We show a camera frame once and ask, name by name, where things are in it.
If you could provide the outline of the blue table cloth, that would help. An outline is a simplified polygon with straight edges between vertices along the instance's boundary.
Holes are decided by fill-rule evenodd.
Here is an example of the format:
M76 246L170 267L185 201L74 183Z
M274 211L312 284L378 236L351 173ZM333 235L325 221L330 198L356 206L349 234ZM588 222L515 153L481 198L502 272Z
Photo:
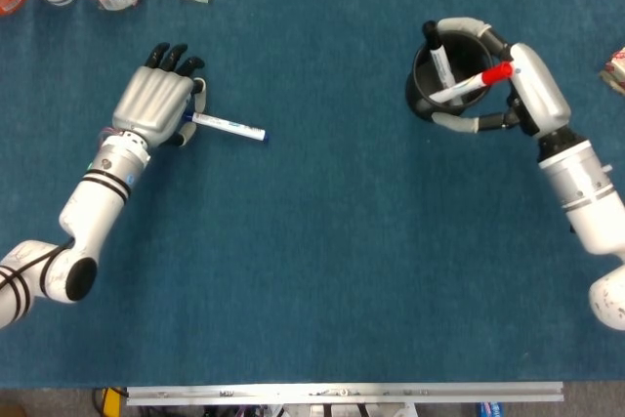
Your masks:
M422 24L532 47L625 200L625 97L599 77L625 0L27 0L0 17L0 258L58 216L161 42L204 60L200 128L152 157L84 300L0 329L0 388L625 379L572 233L519 129L407 106Z

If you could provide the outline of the red whiteboard marker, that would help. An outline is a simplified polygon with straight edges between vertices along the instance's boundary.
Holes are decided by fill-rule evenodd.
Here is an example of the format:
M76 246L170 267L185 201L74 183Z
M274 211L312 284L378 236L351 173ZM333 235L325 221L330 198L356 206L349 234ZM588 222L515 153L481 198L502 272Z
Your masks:
M459 99L485 87L489 87L502 80L510 79L514 75L512 62L501 62L485 71L473 75L450 88L440 90L429 95L429 99L435 103L445 103Z

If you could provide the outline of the black mesh pen cup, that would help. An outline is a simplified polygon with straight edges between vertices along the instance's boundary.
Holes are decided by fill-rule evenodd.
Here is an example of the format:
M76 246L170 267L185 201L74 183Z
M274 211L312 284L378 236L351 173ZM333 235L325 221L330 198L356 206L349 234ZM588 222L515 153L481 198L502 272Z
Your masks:
M475 37L460 31L444 32L440 35L442 45L450 63L456 83L466 80L494 65L486 47ZM421 119L431 121L434 112L449 112L461 115L477 104L489 91L488 87L464 95L457 104L432 102L429 96L444 89L426 43L414 57L411 72L405 84L406 101L410 109Z

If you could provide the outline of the yellow object under table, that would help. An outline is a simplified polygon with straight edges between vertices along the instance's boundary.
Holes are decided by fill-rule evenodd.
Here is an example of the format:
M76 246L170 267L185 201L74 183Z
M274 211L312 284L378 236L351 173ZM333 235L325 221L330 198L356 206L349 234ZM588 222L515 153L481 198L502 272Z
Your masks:
M122 395L112 388L106 388L102 392L100 404L102 417L121 417Z

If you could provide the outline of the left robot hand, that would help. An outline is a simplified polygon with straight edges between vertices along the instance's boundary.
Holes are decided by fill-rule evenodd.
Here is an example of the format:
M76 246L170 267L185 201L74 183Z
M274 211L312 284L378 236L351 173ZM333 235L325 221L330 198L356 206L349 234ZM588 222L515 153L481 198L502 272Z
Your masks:
M202 113L207 81L195 74L204 66L184 57L186 44L157 44L127 84L112 115L112 127L141 137L150 148L185 146L196 131L188 112Z

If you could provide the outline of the blue whiteboard marker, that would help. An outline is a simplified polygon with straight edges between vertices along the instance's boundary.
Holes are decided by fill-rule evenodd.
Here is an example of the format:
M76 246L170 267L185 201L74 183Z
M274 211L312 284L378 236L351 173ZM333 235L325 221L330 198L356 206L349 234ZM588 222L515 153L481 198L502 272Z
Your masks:
M244 125L208 114L203 114L199 112L187 112L184 115L184 119L194 124L210 127L212 129L220 130L263 143L266 143L269 140L269 134L264 129Z

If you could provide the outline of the silver foil snack package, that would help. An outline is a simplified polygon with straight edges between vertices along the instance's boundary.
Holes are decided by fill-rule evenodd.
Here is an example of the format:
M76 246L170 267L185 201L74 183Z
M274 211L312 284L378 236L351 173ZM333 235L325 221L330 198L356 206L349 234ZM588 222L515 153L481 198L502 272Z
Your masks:
M625 47L611 55L599 76L612 90L625 97Z

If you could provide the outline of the black whiteboard marker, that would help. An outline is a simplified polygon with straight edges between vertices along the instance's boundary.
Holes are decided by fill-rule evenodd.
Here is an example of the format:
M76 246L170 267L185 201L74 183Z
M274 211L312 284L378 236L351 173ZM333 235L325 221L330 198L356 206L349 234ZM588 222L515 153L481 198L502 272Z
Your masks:
M432 62L437 72L438 80L442 89L451 88L456 84L452 73L446 50L438 33L438 25L435 21L426 21L422 26L422 32L430 52Z

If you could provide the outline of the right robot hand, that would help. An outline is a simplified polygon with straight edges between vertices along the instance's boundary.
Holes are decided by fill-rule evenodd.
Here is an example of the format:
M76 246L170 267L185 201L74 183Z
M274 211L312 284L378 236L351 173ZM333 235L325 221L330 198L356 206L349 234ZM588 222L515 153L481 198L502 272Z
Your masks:
M463 31L487 49L490 56L514 66L509 109L475 118L435 112L432 120L454 132L475 134L520 126L530 137L539 139L568 125L571 110L548 67L529 46L510 43L493 27L473 18L447 18L437 22L442 32Z

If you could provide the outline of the aluminium table rail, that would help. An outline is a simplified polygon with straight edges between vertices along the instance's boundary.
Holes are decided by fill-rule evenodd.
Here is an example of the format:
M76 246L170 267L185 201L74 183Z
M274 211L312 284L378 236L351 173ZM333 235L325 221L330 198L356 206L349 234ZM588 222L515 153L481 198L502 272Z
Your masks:
M298 383L130 387L134 406L561 402L562 382Z

